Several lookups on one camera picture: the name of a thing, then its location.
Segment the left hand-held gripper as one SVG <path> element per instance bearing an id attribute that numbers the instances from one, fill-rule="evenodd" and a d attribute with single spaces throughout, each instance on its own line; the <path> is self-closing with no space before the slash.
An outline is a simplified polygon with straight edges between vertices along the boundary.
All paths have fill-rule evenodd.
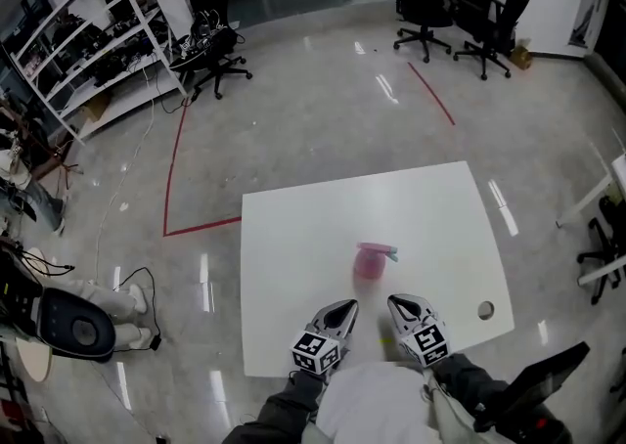
<path id="1" fill-rule="evenodd" d="M 342 360 L 358 317 L 356 299 L 332 303 L 317 312 L 293 341 L 293 363 L 314 375 L 326 375 Z"/>

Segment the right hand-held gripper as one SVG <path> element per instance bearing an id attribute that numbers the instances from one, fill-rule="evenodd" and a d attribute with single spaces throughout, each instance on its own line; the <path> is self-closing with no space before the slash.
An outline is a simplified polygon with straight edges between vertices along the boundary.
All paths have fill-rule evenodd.
<path id="1" fill-rule="evenodd" d="M 429 368 L 450 355 L 445 324 L 438 320 L 423 297 L 395 293 L 387 298 L 393 324 L 400 334 L 401 349 L 422 368 Z M 411 321 L 422 321 L 411 330 Z"/>

